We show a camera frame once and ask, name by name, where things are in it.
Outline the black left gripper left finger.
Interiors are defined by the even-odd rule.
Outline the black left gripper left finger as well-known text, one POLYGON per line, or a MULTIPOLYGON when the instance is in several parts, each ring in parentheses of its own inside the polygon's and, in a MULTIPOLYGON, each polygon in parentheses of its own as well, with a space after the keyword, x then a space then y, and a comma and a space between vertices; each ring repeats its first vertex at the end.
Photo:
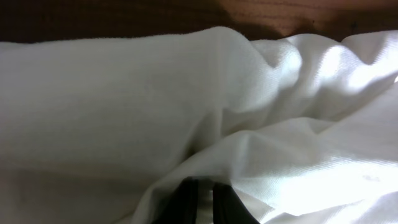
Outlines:
POLYGON ((199 181, 184 179, 152 224, 196 224, 199 181))

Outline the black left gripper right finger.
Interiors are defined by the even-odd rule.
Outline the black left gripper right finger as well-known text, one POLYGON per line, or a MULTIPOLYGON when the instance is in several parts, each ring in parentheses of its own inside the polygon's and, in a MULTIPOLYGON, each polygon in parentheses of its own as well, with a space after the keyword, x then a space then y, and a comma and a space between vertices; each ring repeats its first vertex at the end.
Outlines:
POLYGON ((232 186, 216 182, 212 192, 214 224, 259 224, 232 186))

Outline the white printed t-shirt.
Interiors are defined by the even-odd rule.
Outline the white printed t-shirt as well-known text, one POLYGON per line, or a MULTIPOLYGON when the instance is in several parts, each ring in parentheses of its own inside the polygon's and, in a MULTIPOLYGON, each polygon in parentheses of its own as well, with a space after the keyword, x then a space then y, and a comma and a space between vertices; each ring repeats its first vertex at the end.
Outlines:
POLYGON ((1 43, 2 223, 150 223, 187 177, 260 223, 396 223, 397 32, 1 43))

